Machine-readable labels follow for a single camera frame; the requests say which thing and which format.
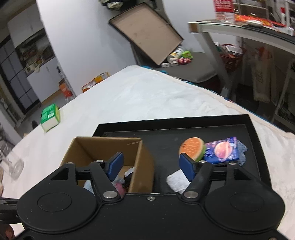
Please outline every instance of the upper cabinet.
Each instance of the upper cabinet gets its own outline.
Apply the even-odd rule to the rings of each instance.
[[[37,4],[33,4],[15,16],[8,22],[7,26],[15,47],[44,28]]]

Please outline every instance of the white tablecloth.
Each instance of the white tablecloth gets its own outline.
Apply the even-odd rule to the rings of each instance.
[[[295,136],[206,89],[158,71],[129,66],[60,109],[61,123],[44,133],[35,128],[14,148],[25,166],[17,181],[4,176],[3,197],[20,198],[57,169],[76,136],[92,136],[99,123],[250,114],[259,136],[273,189],[285,201],[278,230],[295,239]],[[16,233],[22,229],[14,225]]]

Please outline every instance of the bolt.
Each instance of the bolt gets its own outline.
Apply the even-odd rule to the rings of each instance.
[[[105,198],[109,198],[109,199],[115,198],[116,196],[118,196],[117,192],[115,192],[115,191],[106,191],[106,192],[104,192],[103,195]]]
[[[190,199],[192,199],[192,198],[196,198],[196,197],[198,197],[199,194],[198,194],[197,192],[195,192],[195,191],[187,191],[187,192],[184,193],[184,196],[185,196],[186,198],[190,198]]]
[[[147,200],[149,200],[149,201],[154,201],[155,199],[156,199],[156,198],[153,197],[153,196],[147,197]]]

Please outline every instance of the black tray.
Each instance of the black tray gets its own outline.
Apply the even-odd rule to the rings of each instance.
[[[153,192],[173,192],[168,175],[179,169],[178,150],[186,139],[200,137],[204,142],[237,137],[247,148],[244,168],[271,187],[266,159],[249,115],[228,115],[159,119],[99,124],[93,136],[140,137],[155,160]],[[214,181],[210,191],[224,185]]]

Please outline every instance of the ceiling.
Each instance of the ceiling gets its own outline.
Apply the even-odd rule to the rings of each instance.
[[[7,26],[7,22],[12,19],[16,13],[36,0],[0,0],[0,29]]]

